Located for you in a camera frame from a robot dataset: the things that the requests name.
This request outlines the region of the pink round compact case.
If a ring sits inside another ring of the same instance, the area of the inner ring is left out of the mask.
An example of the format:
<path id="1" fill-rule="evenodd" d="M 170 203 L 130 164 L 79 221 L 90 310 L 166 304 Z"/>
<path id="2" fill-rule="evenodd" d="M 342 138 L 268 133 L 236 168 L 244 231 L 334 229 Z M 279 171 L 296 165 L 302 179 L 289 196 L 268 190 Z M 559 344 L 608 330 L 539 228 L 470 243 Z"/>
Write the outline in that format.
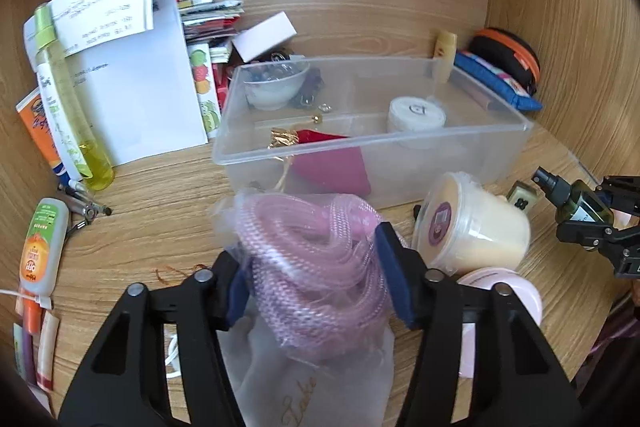
<path id="1" fill-rule="evenodd" d="M 496 285 L 509 286 L 511 289 L 510 294 L 498 297 L 500 303 L 512 305 L 515 300 L 518 300 L 534 323 L 537 326 L 540 325 L 542 311 L 544 311 L 540 292 L 531 281 L 514 270 L 501 267 L 480 268 L 462 275 L 457 279 L 457 282 L 460 285 L 484 289 L 484 291 L 491 291 Z M 476 358 L 475 333 L 476 326 L 474 324 L 463 324 L 459 364 L 459 376 L 461 378 L 472 379 L 474 377 Z"/>

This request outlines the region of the cream candle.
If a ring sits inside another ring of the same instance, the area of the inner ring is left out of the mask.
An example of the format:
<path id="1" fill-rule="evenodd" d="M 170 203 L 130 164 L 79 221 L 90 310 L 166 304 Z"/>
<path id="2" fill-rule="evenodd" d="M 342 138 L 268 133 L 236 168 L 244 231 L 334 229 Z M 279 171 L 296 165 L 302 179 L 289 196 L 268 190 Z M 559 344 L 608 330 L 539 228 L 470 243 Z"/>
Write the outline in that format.
<path id="1" fill-rule="evenodd" d="M 448 275 L 488 267 L 514 270 L 527 254 L 526 214 L 487 192 L 465 172 L 446 172 L 416 217 L 411 248 L 425 264 Z"/>

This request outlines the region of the white drawstring cloth pouch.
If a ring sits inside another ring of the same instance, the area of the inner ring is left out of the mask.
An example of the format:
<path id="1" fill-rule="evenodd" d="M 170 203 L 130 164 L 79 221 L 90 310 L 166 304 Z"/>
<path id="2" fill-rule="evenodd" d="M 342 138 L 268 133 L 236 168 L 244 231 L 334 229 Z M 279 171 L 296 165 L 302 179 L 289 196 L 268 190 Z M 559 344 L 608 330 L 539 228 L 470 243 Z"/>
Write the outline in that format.
<path id="1" fill-rule="evenodd" d="M 313 367 L 289 358 L 256 310 L 218 341 L 247 426 L 381 426 L 394 379 L 394 334 Z"/>

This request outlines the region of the green spray bottle black cap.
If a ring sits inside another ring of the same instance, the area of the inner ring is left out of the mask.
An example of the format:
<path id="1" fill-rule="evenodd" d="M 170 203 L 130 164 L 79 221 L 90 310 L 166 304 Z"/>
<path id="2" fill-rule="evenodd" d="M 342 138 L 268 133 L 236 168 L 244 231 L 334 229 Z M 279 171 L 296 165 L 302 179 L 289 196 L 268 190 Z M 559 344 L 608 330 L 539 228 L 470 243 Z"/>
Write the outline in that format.
<path id="1" fill-rule="evenodd" d="M 569 184 L 562 176 L 542 167 L 536 169 L 532 180 L 555 207 L 554 219 L 558 225 L 566 221 L 614 223 L 612 210 L 584 181 L 576 180 Z"/>

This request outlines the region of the metal compass and pens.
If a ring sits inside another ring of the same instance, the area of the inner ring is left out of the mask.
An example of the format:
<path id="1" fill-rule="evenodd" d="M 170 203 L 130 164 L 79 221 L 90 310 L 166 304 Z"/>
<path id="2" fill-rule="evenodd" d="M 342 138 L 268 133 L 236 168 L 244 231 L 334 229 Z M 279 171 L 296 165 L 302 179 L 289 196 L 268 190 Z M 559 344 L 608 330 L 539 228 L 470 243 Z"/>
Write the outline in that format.
<path id="1" fill-rule="evenodd" d="M 111 216 L 113 209 L 107 205 L 96 202 L 87 192 L 77 191 L 68 184 L 58 184 L 58 194 L 73 215 L 79 217 L 79 221 L 70 225 L 65 234 L 68 241 L 80 230 L 91 225 L 99 215 Z"/>

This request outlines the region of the blue patchwork zip pouch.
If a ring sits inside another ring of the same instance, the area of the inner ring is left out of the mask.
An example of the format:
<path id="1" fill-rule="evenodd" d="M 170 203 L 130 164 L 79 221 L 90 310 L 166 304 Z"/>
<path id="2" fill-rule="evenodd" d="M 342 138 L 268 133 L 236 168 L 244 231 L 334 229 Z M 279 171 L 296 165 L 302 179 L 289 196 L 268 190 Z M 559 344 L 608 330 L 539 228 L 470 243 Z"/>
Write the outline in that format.
<path id="1" fill-rule="evenodd" d="M 468 51 L 458 51 L 454 64 L 521 112 L 538 112 L 542 109 L 542 104 L 512 76 L 491 65 L 484 58 Z"/>

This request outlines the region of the white folded paper sheet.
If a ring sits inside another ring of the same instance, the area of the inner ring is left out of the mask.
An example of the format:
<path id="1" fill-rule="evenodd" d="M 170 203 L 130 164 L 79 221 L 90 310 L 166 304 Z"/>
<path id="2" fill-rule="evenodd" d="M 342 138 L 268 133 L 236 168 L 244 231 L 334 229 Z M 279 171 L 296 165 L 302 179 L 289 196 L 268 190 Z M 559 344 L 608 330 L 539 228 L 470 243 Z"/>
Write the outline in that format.
<path id="1" fill-rule="evenodd" d="M 207 142 L 176 0 L 50 0 L 79 102 L 113 165 Z"/>

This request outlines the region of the small rectangular perfume bottle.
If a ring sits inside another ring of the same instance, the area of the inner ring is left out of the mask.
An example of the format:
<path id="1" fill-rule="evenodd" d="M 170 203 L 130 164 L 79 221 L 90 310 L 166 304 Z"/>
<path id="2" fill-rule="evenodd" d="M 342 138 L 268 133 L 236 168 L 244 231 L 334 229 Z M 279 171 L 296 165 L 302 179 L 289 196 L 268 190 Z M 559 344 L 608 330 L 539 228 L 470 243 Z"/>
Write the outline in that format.
<path id="1" fill-rule="evenodd" d="M 523 212 L 529 212 L 538 202 L 538 199 L 536 188 L 523 181 L 515 181 L 508 194 L 506 194 L 506 200 Z"/>

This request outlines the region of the yellow small lotion bottle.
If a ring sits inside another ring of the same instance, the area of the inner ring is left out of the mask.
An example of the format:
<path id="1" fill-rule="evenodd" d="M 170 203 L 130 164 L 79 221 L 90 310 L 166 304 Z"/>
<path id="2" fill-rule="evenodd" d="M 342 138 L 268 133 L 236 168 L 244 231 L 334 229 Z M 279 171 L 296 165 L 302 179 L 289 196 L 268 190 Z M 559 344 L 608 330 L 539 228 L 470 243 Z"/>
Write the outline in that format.
<path id="1" fill-rule="evenodd" d="M 439 31 L 434 46 L 433 76 L 437 82 L 448 81 L 457 53 L 457 35 L 450 31 Z"/>

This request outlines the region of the yellow-green spray bottle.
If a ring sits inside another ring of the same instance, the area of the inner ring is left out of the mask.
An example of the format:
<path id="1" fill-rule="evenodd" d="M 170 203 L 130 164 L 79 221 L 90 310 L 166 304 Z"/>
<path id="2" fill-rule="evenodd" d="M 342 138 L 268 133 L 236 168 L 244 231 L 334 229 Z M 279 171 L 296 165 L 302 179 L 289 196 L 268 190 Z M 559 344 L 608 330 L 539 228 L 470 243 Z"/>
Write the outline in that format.
<path id="1" fill-rule="evenodd" d="M 38 6 L 34 20 L 38 86 L 58 155 L 70 164 L 70 179 L 104 190 L 114 170 L 82 110 L 47 3 Z"/>

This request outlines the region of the orange label lotion bottle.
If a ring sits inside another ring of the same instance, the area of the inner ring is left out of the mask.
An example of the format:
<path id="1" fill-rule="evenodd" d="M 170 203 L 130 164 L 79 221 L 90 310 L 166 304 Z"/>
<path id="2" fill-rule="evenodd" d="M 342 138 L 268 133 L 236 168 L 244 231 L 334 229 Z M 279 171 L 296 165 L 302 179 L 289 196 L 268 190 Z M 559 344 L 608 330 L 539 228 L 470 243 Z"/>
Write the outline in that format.
<path id="1" fill-rule="evenodd" d="M 69 224 L 70 210 L 62 200 L 45 197 L 38 202 L 18 268 L 25 291 L 41 297 L 52 295 Z"/>

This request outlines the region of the white small cardboard box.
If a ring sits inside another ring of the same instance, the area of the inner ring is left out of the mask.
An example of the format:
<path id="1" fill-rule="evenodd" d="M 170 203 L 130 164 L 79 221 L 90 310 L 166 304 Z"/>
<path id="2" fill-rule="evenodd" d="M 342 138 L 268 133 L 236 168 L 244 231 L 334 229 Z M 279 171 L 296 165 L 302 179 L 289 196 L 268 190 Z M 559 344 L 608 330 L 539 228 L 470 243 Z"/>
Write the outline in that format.
<path id="1" fill-rule="evenodd" d="M 288 16 L 280 12 L 243 30 L 232 39 L 232 43 L 242 61 L 249 63 L 296 35 L 297 31 Z"/>

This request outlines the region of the lip balm tubes cluster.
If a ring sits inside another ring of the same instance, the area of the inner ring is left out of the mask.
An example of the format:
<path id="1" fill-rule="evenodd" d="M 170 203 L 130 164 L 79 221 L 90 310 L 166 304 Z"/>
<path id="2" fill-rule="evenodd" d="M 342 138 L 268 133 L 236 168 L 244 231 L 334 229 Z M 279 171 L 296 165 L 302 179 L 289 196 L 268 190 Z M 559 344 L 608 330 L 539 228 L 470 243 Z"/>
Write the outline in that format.
<path id="1" fill-rule="evenodd" d="M 53 391 L 53 361 L 60 318 L 35 300 L 18 299 L 22 324 L 14 323 L 14 355 L 18 373 L 44 392 Z"/>

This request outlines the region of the white ceramic bowl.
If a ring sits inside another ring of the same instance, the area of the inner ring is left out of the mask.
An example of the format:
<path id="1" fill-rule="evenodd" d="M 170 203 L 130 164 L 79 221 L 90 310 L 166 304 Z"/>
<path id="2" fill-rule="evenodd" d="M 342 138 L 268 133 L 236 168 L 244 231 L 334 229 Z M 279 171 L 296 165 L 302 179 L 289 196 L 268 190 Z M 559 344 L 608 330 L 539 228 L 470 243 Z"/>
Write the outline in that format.
<path id="1" fill-rule="evenodd" d="M 241 68 L 247 102 L 260 110 L 276 110 L 294 98 L 306 79 L 307 62 L 272 62 Z"/>

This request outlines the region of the black orange zip case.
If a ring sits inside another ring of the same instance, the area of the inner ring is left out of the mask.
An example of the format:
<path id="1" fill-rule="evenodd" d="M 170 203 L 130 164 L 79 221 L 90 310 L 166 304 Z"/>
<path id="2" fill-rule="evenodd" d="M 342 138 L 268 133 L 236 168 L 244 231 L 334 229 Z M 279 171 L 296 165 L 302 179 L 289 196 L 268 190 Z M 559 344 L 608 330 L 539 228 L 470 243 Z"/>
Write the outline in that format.
<path id="1" fill-rule="evenodd" d="M 534 49 L 513 32 L 485 27 L 477 31 L 466 49 L 509 74 L 529 95 L 537 92 L 539 58 Z"/>

